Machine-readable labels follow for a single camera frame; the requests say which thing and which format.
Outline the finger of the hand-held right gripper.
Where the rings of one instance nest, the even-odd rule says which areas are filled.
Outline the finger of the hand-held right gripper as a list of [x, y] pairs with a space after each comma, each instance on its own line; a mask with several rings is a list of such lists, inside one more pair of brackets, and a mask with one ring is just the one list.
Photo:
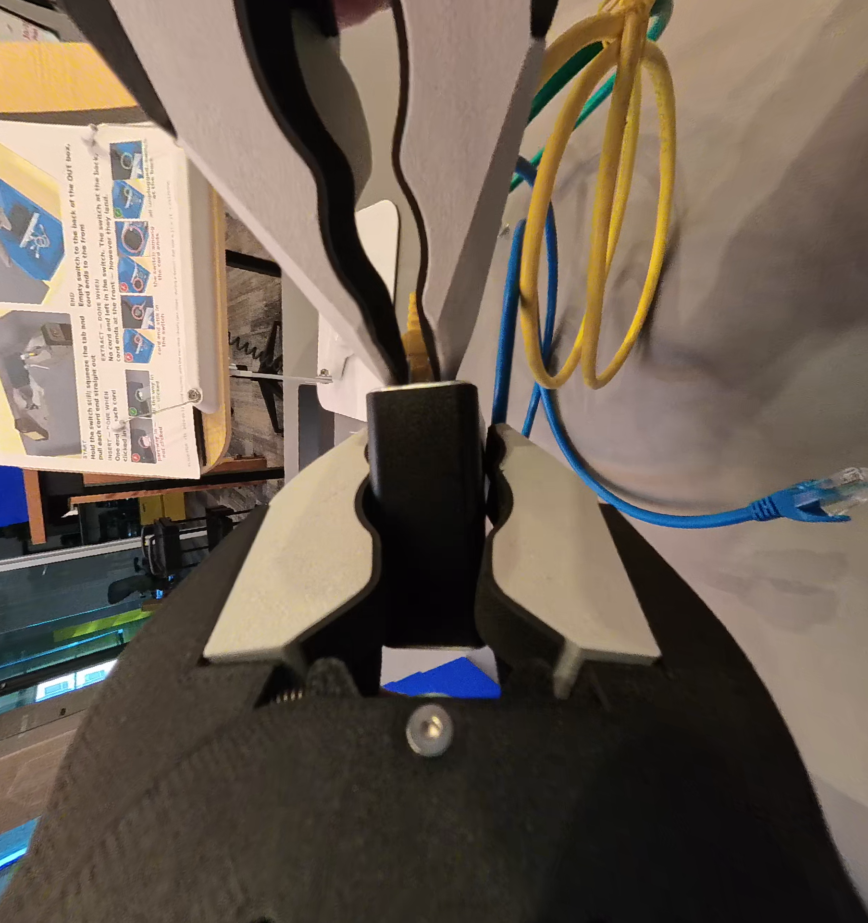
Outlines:
[[434, 374], [474, 332], [546, 48], [547, 2], [394, 2], [394, 169], [417, 220], [417, 306]]
[[357, 229], [371, 166], [334, 44], [293, 2], [112, 2], [176, 137], [284, 274], [384, 383], [408, 368]]

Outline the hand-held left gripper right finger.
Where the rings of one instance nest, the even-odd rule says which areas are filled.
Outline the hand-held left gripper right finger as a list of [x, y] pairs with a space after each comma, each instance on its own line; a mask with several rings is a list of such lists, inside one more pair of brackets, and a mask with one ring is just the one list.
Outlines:
[[543, 663], [569, 698], [588, 663], [649, 666], [659, 644], [594, 493], [509, 424], [486, 438], [477, 631], [510, 670]]

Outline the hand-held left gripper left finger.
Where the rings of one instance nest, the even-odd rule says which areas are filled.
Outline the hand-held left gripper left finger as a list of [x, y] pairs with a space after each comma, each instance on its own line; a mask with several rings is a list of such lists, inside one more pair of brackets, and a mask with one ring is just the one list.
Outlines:
[[302, 648], [366, 599], [381, 540], [365, 509], [366, 428], [279, 491], [248, 549], [202, 655], [211, 663], [304, 663]]

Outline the black ethernet splitter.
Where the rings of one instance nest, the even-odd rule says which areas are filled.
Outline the black ethernet splitter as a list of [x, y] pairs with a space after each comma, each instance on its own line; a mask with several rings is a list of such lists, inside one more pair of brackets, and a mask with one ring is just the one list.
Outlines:
[[368, 396], [369, 497], [380, 581], [371, 603], [391, 648], [479, 648], [486, 537], [476, 386], [387, 387]]

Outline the blue plastic bin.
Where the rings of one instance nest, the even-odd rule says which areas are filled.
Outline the blue plastic bin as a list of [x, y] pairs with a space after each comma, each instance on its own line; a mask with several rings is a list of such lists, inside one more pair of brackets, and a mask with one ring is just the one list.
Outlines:
[[494, 699], [501, 695], [488, 647], [383, 648], [381, 690], [408, 698]]

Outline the white stand base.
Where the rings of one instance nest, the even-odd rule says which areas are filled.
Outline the white stand base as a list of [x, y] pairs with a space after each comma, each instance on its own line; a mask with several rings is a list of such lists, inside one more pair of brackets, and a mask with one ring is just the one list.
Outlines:
[[[355, 214], [360, 243], [394, 301], [400, 244], [400, 217], [391, 200], [380, 200]], [[330, 323], [318, 317], [317, 370], [331, 379], [317, 393], [323, 409], [367, 420], [367, 394], [383, 387], [376, 373], [358, 357]]]

